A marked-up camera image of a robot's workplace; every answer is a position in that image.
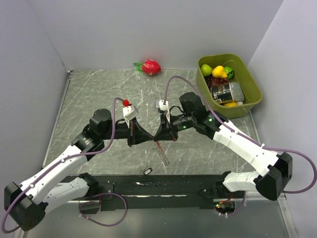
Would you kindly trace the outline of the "red and silver key organizer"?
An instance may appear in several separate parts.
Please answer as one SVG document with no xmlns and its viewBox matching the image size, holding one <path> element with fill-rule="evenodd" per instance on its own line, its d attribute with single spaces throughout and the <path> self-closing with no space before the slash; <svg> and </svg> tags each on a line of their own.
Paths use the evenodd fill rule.
<svg viewBox="0 0 317 238">
<path fill-rule="evenodd" d="M 163 164 L 165 166 L 168 166 L 170 164 L 170 162 L 169 162 L 166 154 L 164 153 L 164 151 L 161 147 L 161 144 L 159 142 L 155 142 L 155 147 L 156 147 L 156 151 L 157 151 L 159 157 L 161 158 Z"/>
</svg>

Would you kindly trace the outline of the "small black key fob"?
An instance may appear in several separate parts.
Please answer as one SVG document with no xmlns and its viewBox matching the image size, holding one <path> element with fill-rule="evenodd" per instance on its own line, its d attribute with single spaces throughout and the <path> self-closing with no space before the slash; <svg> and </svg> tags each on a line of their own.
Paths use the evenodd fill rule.
<svg viewBox="0 0 317 238">
<path fill-rule="evenodd" d="M 147 175 L 149 175 L 152 171 L 153 171 L 152 168 L 148 168 L 148 169 L 146 169 L 145 171 L 143 171 L 143 175 L 147 176 Z"/>
</svg>

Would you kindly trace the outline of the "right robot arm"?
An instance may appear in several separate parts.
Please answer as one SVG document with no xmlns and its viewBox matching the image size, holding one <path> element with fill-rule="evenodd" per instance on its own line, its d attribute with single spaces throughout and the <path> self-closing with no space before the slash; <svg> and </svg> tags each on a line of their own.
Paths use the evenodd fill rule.
<svg viewBox="0 0 317 238">
<path fill-rule="evenodd" d="M 193 127 L 199 134 L 235 152 L 254 168 L 253 172 L 225 172 L 223 181 L 216 186 L 219 196 L 226 198 L 236 191 L 257 191 L 266 199 L 276 201 L 292 177 L 292 157 L 286 152 L 278 154 L 253 143 L 226 117 L 208 111 L 193 92 L 183 94 L 179 101 L 181 114 L 177 116 L 171 116 L 167 101 L 156 102 L 160 126 L 154 140 L 176 141 L 178 132 Z"/>
</svg>

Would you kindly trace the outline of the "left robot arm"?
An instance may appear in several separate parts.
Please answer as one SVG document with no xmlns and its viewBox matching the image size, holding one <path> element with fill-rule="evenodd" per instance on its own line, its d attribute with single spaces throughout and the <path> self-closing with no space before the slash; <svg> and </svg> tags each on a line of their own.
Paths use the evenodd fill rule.
<svg viewBox="0 0 317 238">
<path fill-rule="evenodd" d="M 98 193 L 98 183 L 89 174 L 83 174 L 70 183 L 58 186 L 73 169 L 85 164 L 95 155 L 110 148 L 104 141 L 127 139 L 128 146 L 152 141 L 153 136 L 137 122 L 137 111 L 131 106 L 123 108 L 124 118 L 116 121 L 114 112 L 99 109 L 71 144 L 44 169 L 20 184 L 11 182 L 4 189 L 5 222 L 11 217 L 17 227 L 29 231 L 37 226 L 54 208 L 79 197 L 93 199 Z"/>
</svg>

